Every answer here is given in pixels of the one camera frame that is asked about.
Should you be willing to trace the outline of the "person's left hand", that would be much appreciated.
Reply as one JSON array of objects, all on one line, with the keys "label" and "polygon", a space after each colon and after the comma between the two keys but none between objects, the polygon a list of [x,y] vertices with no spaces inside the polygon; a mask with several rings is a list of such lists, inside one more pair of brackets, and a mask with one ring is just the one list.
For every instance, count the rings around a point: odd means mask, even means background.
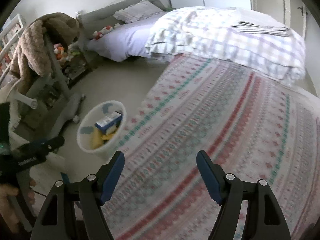
[{"label": "person's left hand", "polygon": [[29,175],[1,178],[2,230],[17,235],[33,229],[36,216],[33,209],[36,183]]}]

